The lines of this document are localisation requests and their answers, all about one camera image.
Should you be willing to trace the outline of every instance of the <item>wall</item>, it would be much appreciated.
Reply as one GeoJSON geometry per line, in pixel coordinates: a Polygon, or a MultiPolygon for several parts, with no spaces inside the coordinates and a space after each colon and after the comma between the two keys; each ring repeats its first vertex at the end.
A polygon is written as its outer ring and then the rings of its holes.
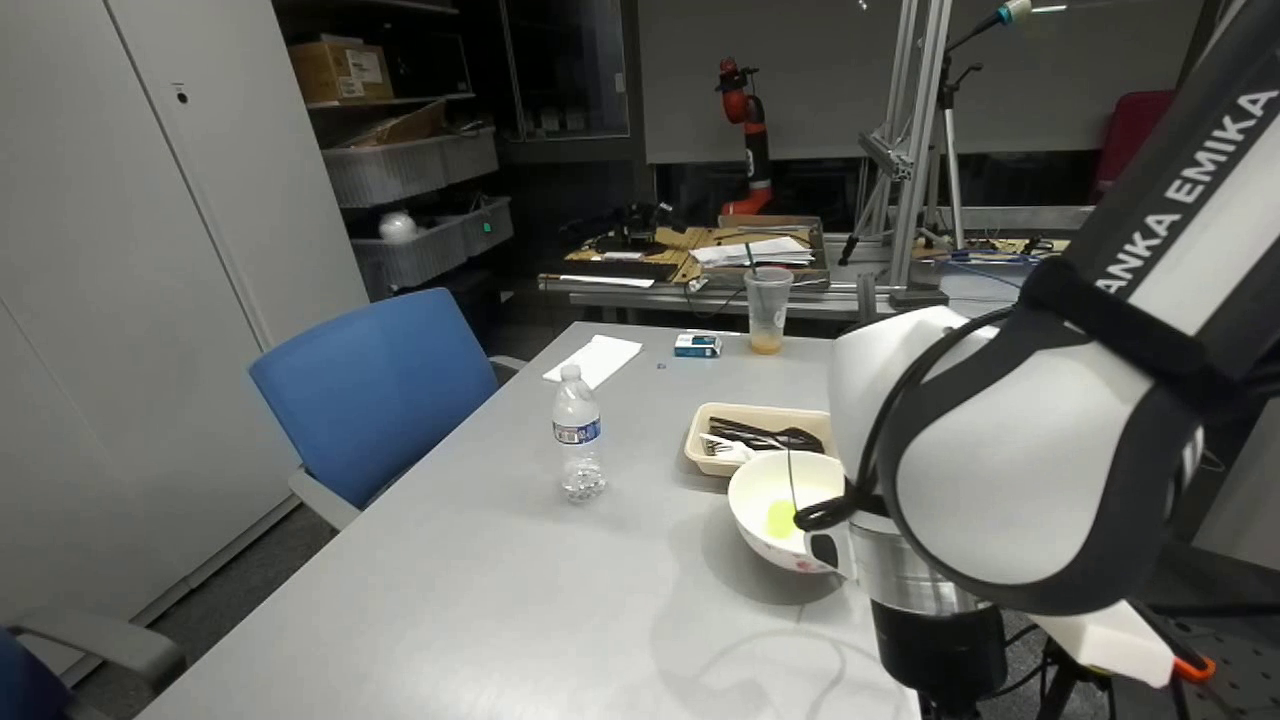
{"type": "MultiPolygon", "coordinates": [[[[983,71],[960,93],[965,151],[1097,147],[1129,89],[1169,89],[1202,0],[1073,0],[1075,13],[995,30],[965,48],[983,71]]],[[[995,0],[956,0],[952,37],[995,0]]],[[[761,68],[782,160],[857,155],[886,116],[902,0],[643,0],[648,163],[739,160],[720,116],[726,57],[761,68]]]]}

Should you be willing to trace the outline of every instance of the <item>cardboard box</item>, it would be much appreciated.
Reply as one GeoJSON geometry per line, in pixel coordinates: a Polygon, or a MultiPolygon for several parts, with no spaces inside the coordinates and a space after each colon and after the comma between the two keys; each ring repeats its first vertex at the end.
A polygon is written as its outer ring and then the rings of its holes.
{"type": "Polygon", "coordinates": [[[311,46],[294,46],[294,71],[309,103],[362,103],[393,100],[393,76],[385,48],[362,37],[319,37],[311,46]]]}

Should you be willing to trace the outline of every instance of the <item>door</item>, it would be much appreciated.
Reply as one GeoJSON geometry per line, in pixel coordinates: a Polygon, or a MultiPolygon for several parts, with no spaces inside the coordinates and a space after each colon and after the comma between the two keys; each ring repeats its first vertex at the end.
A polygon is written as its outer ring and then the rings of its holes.
{"type": "Polygon", "coordinates": [[[266,345],[370,306],[269,0],[109,0],[266,345]]]}
{"type": "Polygon", "coordinates": [[[285,492],[262,353],[104,3],[0,19],[0,618],[133,618],[285,492]]]}

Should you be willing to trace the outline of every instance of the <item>bowl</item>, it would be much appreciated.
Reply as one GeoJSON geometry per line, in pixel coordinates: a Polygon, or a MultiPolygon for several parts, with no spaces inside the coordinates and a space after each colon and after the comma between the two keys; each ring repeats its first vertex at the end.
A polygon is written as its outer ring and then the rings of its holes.
{"type": "Polygon", "coordinates": [[[833,565],[808,552],[808,538],[793,523],[795,503],[820,503],[846,492],[846,463],[820,452],[753,452],[729,479],[729,513],[758,555],[786,572],[827,577],[833,565]]]}
{"type": "Polygon", "coordinates": [[[393,239],[393,244],[409,244],[409,239],[416,239],[416,220],[409,216],[409,213],[388,213],[381,224],[378,224],[378,234],[385,238],[385,239],[393,239]]]}

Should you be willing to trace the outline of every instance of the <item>water bottle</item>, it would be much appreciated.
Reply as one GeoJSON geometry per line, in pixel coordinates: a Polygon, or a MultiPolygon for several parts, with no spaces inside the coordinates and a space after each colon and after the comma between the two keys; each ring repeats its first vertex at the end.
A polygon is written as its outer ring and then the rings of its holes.
{"type": "Polygon", "coordinates": [[[559,492],[571,503],[586,503],[603,492],[602,472],[602,410],[591,401],[591,390],[586,384],[586,372],[577,363],[559,370],[559,393],[552,410],[552,438],[559,444],[559,492]]]}

